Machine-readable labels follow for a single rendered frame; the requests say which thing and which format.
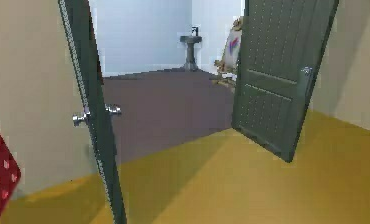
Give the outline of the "silver door knob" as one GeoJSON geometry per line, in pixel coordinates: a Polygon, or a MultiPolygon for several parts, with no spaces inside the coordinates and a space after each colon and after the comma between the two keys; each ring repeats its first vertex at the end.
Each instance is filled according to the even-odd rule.
{"type": "Polygon", "coordinates": [[[122,110],[119,106],[113,105],[113,104],[106,104],[105,109],[111,114],[111,115],[121,115],[122,110]]]}
{"type": "Polygon", "coordinates": [[[72,122],[75,127],[79,126],[80,124],[88,124],[90,118],[90,111],[87,107],[83,109],[80,114],[74,114],[72,116],[72,122]]]}

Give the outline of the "wooden easel with painting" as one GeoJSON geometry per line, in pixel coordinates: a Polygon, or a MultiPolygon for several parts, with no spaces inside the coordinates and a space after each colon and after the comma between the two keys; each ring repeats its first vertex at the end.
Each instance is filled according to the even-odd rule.
{"type": "Polygon", "coordinates": [[[214,66],[217,68],[217,76],[212,78],[212,83],[223,85],[231,90],[234,90],[236,86],[232,75],[237,74],[242,25],[243,16],[240,16],[233,22],[229,31],[221,59],[214,61],[214,66]]]}

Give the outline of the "dark green room door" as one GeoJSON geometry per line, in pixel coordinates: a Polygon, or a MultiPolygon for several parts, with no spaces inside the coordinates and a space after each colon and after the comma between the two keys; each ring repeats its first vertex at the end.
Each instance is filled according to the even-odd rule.
{"type": "Polygon", "coordinates": [[[57,0],[83,109],[90,111],[90,133],[97,170],[113,216],[112,224],[127,224],[116,163],[111,114],[105,109],[103,81],[89,0],[57,0]]]}
{"type": "Polygon", "coordinates": [[[293,160],[339,0],[245,0],[232,127],[293,160]],[[310,75],[301,72],[312,67],[310,75]]]}

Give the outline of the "red white dotted cloth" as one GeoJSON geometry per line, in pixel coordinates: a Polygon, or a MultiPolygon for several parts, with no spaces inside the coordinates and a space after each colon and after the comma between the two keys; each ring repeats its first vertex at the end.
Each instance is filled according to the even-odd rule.
{"type": "Polygon", "coordinates": [[[21,171],[0,134],[0,216],[21,178],[21,171]]]}

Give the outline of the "grey pedestal sink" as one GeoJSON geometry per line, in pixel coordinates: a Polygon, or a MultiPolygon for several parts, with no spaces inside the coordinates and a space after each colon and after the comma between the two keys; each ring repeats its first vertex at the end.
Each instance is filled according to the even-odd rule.
{"type": "Polygon", "coordinates": [[[200,43],[202,41],[202,37],[199,35],[199,28],[197,26],[193,26],[191,28],[191,34],[186,36],[183,35],[180,37],[180,42],[185,43],[187,45],[187,56],[186,61],[183,65],[183,69],[187,71],[197,71],[198,66],[195,60],[195,50],[194,45],[200,43]]]}

